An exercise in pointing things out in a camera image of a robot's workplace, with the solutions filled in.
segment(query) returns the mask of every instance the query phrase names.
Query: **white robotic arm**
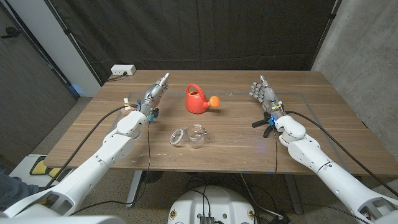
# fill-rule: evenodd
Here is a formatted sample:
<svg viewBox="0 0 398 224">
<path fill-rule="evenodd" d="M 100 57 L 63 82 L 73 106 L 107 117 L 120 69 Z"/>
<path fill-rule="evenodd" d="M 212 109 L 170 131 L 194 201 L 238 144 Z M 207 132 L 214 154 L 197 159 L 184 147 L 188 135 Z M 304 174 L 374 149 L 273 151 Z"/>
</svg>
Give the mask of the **white robotic arm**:
<svg viewBox="0 0 398 224">
<path fill-rule="evenodd" d="M 266 83 L 266 86 L 254 83 L 251 95 L 258 99 L 263 108 L 272 115 L 271 120 L 274 121 L 276 129 L 282 132 L 279 140 L 287 147 L 290 156 L 316 173 L 353 215 L 369 223 L 396 223 L 398 200 L 372 191 L 333 162 L 323 153 L 319 143 L 306 134 L 303 125 L 291 116 L 285 115 L 282 106 L 275 107 L 277 98 L 266 96 L 265 92 L 259 91 L 260 95 L 255 93 L 260 89 L 271 89 L 263 76 L 261 80 Z M 269 103 L 264 104 L 262 99 L 269 100 Z"/>
<path fill-rule="evenodd" d="M 103 145 L 81 166 L 74 170 L 58 185 L 24 198 L 4 211 L 9 218 L 68 216 L 77 211 L 81 203 L 117 161 L 134 149 L 134 143 L 141 135 L 140 128 L 157 116 L 155 107 L 168 88 L 169 74 L 153 84 L 145 93 L 139 111 L 132 111 L 118 122 L 117 128 L 104 139 Z M 55 203 L 42 205 L 51 199 Z"/>
</svg>

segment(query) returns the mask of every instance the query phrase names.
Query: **white power strip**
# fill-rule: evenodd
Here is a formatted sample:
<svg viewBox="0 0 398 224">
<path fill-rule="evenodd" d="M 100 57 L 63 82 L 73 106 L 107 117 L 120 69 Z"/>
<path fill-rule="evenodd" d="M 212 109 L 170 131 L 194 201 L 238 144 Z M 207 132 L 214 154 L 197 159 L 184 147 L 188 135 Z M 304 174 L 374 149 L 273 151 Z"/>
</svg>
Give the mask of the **white power strip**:
<svg viewBox="0 0 398 224">
<path fill-rule="evenodd" d="M 127 75 L 133 75 L 136 72 L 136 67 L 134 65 L 113 65 L 111 68 L 113 75 L 123 75 L 127 72 Z"/>
</svg>

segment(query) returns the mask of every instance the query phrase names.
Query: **table surface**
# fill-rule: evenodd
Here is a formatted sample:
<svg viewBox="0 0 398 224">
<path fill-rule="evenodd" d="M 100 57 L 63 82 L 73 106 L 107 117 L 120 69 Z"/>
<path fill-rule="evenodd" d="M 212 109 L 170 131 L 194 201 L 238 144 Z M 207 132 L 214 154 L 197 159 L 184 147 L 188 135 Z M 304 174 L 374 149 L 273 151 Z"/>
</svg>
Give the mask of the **table surface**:
<svg viewBox="0 0 398 224">
<path fill-rule="evenodd" d="M 169 89 L 158 106 L 160 116 L 150 124 L 151 170 L 274 173 L 277 155 L 277 173 L 312 174 L 289 156 L 279 140 L 276 153 L 273 133 L 266 139 L 262 137 L 265 126 L 251 127 L 253 122 L 264 118 L 264 111 L 248 93 L 252 83 L 259 82 L 259 76 L 264 75 L 283 101 L 285 110 L 302 113 L 320 123 L 375 174 L 398 173 L 398 163 L 320 72 L 281 71 L 138 70 L 133 76 L 107 82 L 48 154 L 45 165 L 61 167 L 99 119 L 123 105 L 125 97 L 131 103 L 142 99 L 147 88 L 166 72 L 170 72 Z M 188 112 L 185 89 L 189 83 L 199 85 L 208 98 L 217 95 L 220 107 L 203 114 Z M 366 174 L 316 126 L 292 116 L 306 127 L 307 133 L 335 162 L 352 174 Z M 122 117 L 118 111 L 105 119 L 69 167 L 79 166 L 98 150 L 103 138 Z M 171 134 L 192 124 L 204 126 L 210 140 L 199 149 L 191 148 L 184 139 L 179 146 L 172 146 Z M 146 170 L 148 163 L 147 127 L 143 127 L 133 152 L 113 167 Z"/>
</svg>

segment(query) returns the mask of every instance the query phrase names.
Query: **metal robotic hand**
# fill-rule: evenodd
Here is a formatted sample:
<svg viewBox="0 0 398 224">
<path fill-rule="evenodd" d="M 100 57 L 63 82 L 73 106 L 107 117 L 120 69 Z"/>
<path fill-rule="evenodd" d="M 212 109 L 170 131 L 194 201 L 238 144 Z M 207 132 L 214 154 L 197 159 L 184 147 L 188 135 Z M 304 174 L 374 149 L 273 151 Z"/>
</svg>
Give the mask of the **metal robotic hand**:
<svg viewBox="0 0 398 224">
<path fill-rule="evenodd" d="M 148 116 L 154 108 L 160 103 L 160 99 L 163 93 L 169 88 L 167 79 L 169 73 L 166 73 L 164 77 L 157 80 L 155 84 L 151 85 L 145 92 L 144 99 L 142 100 L 140 112 Z"/>
<path fill-rule="evenodd" d="M 275 119 L 282 117 L 284 115 L 281 106 L 282 102 L 279 101 L 278 96 L 268 85 L 263 75 L 260 75 L 260 80 L 262 83 L 253 83 L 249 94 L 257 99 L 261 103 L 264 111 L 268 112 Z"/>
</svg>

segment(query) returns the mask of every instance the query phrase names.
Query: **wire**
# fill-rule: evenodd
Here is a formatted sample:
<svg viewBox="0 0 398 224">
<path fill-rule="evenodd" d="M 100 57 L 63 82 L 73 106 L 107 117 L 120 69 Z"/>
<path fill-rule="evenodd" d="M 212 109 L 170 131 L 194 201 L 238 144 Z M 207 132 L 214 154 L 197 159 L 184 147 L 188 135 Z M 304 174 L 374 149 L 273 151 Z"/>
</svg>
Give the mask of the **wire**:
<svg viewBox="0 0 398 224">
<path fill-rule="evenodd" d="M 201 179 L 202 181 L 199 181 L 199 180 L 192 180 L 192 179 L 194 179 L 194 178 L 199 178 L 199 179 Z M 206 191 L 206 188 L 210 185 L 211 180 L 212 180 L 213 178 L 211 178 L 210 181 L 207 182 L 204 178 L 195 175 L 195 176 L 191 177 L 191 178 L 188 180 L 188 182 L 187 182 L 187 184 L 186 184 L 186 186 L 185 186 L 185 189 L 186 189 L 186 190 L 190 190 L 190 189 L 188 189 L 188 185 L 189 185 L 190 183 L 192 183 L 192 182 L 199 182 L 199 183 L 201 183 L 201 184 L 206 184 L 206 187 L 205 187 L 205 189 L 203 190 L 203 193 L 201 193 L 201 194 L 203 195 L 203 216 L 205 216 L 205 197 L 206 197 L 205 191 Z M 210 203 L 209 203 L 209 200 L 208 200 L 208 199 L 207 199 L 207 204 L 208 204 L 208 206 L 209 206 L 209 213 L 208 213 L 208 216 L 211 217 Z"/>
<path fill-rule="evenodd" d="M 276 149 L 276 155 L 275 155 L 275 177 L 276 177 L 276 171 L 278 169 L 278 144 L 276 142 L 276 134 L 275 134 L 275 128 L 274 125 L 272 126 L 272 131 L 274 132 L 274 138 L 275 138 L 275 149 Z"/>
<path fill-rule="evenodd" d="M 199 194 L 203 195 L 203 198 L 206 198 L 207 204 L 208 204 L 208 206 L 209 206 L 209 214 L 210 214 L 210 202 L 209 202 L 209 199 L 207 198 L 207 196 L 206 196 L 204 193 L 199 192 L 199 191 L 197 191 L 197 190 L 195 190 L 195 189 L 191 189 L 191 191 L 198 192 Z M 205 216 L 205 202 L 204 202 L 204 201 L 203 201 L 203 216 Z"/>
<path fill-rule="evenodd" d="M 274 198 L 272 197 L 272 195 L 268 191 L 266 191 L 264 188 L 262 188 L 262 187 L 260 187 L 260 186 L 258 186 L 256 184 L 249 184 L 249 187 L 258 187 L 259 189 L 263 190 L 271 198 L 272 203 L 274 204 L 275 212 L 277 211 L 275 200 L 274 200 Z"/>
<path fill-rule="evenodd" d="M 259 224 L 262 222 L 270 223 L 268 219 L 260 217 L 260 215 L 256 212 L 256 217 L 259 219 Z"/>
<path fill-rule="evenodd" d="M 363 222 L 363 223 L 370 224 L 369 222 L 363 220 L 362 218 L 359 218 L 359 217 L 357 217 L 356 215 L 353 215 L 353 214 L 351 214 L 350 212 L 344 211 L 344 210 L 342 210 L 342 209 L 340 209 L 340 208 L 332 207 L 332 206 L 329 206 L 329 205 L 320 205 L 320 204 L 315 204 L 315 203 L 298 203 L 298 202 L 293 202 L 293 201 L 291 201 L 291 200 L 284 199 L 284 198 L 281 197 L 280 195 L 278 195 L 278 196 L 279 196 L 282 200 L 284 200 L 284 201 L 286 201 L 286 202 L 288 202 L 288 203 L 294 203 L 294 204 L 299 204 L 299 205 L 313 205 L 313 206 L 331 208 L 331 209 L 337 210 L 337 211 L 339 211 L 339 212 L 343 212 L 343 213 L 345 213 L 345 214 L 347 214 L 347 215 L 349 215 L 349 216 L 351 216 L 351 217 L 354 217 L 354 218 L 360 220 L 360 221 Z"/>
<path fill-rule="evenodd" d="M 148 170 L 147 170 L 147 172 L 149 172 L 149 167 L 150 167 L 149 125 L 150 125 L 150 123 L 148 123 L 148 152 L 149 152 L 149 163 L 148 163 Z M 145 193 L 145 189 L 146 189 L 146 187 L 147 187 L 147 184 L 146 184 L 146 183 L 148 182 L 148 176 L 149 176 L 149 175 L 148 175 L 148 173 L 147 173 L 146 181 L 145 181 L 145 183 L 144 183 L 144 189 L 142 190 L 142 193 L 141 193 L 141 195 L 138 197 L 137 200 L 132 201 L 132 202 L 118 202 L 118 201 L 115 201 L 115 200 L 108 200 L 108 201 L 105 201 L 105 202 L 99 202 L 99 203 L 95 203 L 95 204 L 86 206 L 86 207 L 84 207 L 84 208 L 81 208 L 81 209 L 79 209 L 79 210 L 73 212 L 73 213 L 70 214 L 69 216 L 72 216 L 72 215 L 74 215 L 74 214 L 76 214 L 76 213 L 78 213 L 78 212 L 81 212 L 81 211 L 83 211 L 83 210 L 86 210 L 87 208 L 91 208 L 91 207 L 94 207 L 94 206 L 97 206 L 97 205 L 102 205 L 102 204 L 105 204 L 105 203 L 118 203 L 118 204 L 121 204 L 121 205 L 130 205 L 130 204 L 134 204 L 134 203 L 138 202 L 138 201 L 142 198 L 142 196 L 144 195 L 144 193 Z"/>
<path fill-rule="evenodd" d="M 58 178 L 58 176 L 63 172 L 63 170 L 65 170 L 65 168 L 67 167 L 67 165 L 70 163 L 70 161 L 75 157 L 76 153 L 80 150 L 80 148 L 83 146 L 83 144 L 86 142 L 86 140 L 88 139 L 88 137 L 93 134 L 94 130 L 98 127 L 98 125 L 101 124 L 101 122 L 107 118 L 109 115 L 117 112 L 118 110 L 127 107 L 126 105 L 124 106 L 120 106 L 114 110 L 112 110 L 111 112 L 109 112 L 108 114 L 106 114 L 105 116 L 103 116 L 98 122 L 97 124 L 91 129 L 91 131 L 86 135 L 86 137 L 82 140 L 82 142 L 79 144 L 79 146 L 75 149 L 75 151 L 72 153 L 72 155 L 69 157 L 69 159 L 64 163 L 64 165 L 61 167 L 61 169 L 57 172 L 57 174 L 55 174 L 55 176 L 53 176 L 50 180 L 50 182 L 48 182 L 48 184 L 45 186 L 44 190 L 47 190 L 51 187 L 52 183 Z"/>
<path fill-rule="evenodd" d="M 265 208 L 263 208 L 263 207 L 261 207 L 260 205 L 257 204 L 257 202 L 253 199 L 253 196 L 251 195 L 251 192 L 250 192 L 250 190 L 249 190 L 249 187 L 248 187 L 248 185 L 246 184 L 246 181 L 244 180 L 242 173 L 240 173 L 240 174 L 241 174 L 243 183 L 245 184 L 247 190 L 249 191 L 250 198 L 251 198 L 251 200 L 254 202 L 254 204 L 255 204 L 257 207 L 259 207 L 261 210 L 263 210 L 263 211 L 265 211 L 265 212 L 268 212 L 268 213 L 271 213 L 271 214 L 273 214 L 273 215 L 276 215 L 276 216 L 278 216 L 280 219 L 284 219 L 284 217 L 283 217 L 282 215 L 279 215 L 279 214 L 276 213 L 276 212 L 273 212 L 273 211 L 270 211 L 270 210 L 268 210 L 268 209 L 265 209 Z"/>
<path fill-rule="evenodd" d="M 245 186 L 242 184 L 242 180 L 236 176 L 236 174 L 231 174 L 233 177 L 235 177 L 235 179 L 238 181 L 238 185 L 242 188 L 243 191 L 243 197 L 246 198 L 246 191 L 247 189 L 245 188 Z"/>
<path fill-rule="evenodd" d="M 209 183 L 207 183 L 206 184 L 206 187 L 205 187 L 205 189 L 203 190 L 203 211 L 205 211 L 205 191 L 206 191 L 206 188 L 209 186 Z"/>
<path fill-rule="evenodd" d="M 123 72 L 123 75 L 120 75 L 120 76 L 115 77 L 115 78 L 110 78 L 110 79 L 108 79 L 108 82 L 117 81 L 117 80 L 119 80 L 119 79 L 125 77 L 126 75 L 127 75 L 127 72 Z"/>
<path fill-rule="evenodd" d="M 398 197 L 398 192 L 396 192 L 394 189 L 392 189 L 390 186 L 388 186 L 386 183 L 384 183 L 380 178 L 378 178 L 368 168 L 366 168 L 366 166 L 364 166 L 361 162 L 359 162 L 353 155 L 351 155 L 351 153 L 349 153 L 347 151 L 347 149 L 345 149 L 336 139 L 334 139 L 334 137 L 332 135 L 330 135 L 322 126 L 320 126 L 318 123 L 316 123 L 312 119 L 310 119 L 298 112 L 294 112 L 294 111 L 285 111 L 285 112 L 287 114 L 289 114 L 289 113 L 297 114 L 297 115 L 307 119 L 308 121 L 313 123 L 318 128 L 320 128 L 333 142 L 335 142 L 338 145 L 338 147 L 340 147 L 350 158 L 352 158 L 352 160 L 354 160 L 360 167 L 362 167 L 362 169 L 364 169 L 368 174 L 370 174 L 373 178 L 375 178 L 381 185 L 385 186 L 386 189 L 388 189 L 390 192 L 392 192 L 395 196 Z"/>
</svg>

